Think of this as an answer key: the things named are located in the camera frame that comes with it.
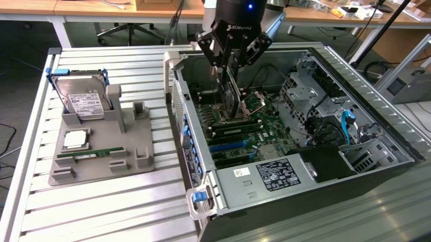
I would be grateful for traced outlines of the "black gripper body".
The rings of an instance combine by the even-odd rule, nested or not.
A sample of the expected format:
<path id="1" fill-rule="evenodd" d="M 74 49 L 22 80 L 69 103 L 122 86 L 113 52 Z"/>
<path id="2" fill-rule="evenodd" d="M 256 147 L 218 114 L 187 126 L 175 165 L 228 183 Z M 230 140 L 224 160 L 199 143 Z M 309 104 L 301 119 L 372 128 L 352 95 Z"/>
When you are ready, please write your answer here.
<path id="1" fill-rule="evenodd" d="M 217 1 L 210 30 L 216 38 L 256 38 L 266 1 Z"/>

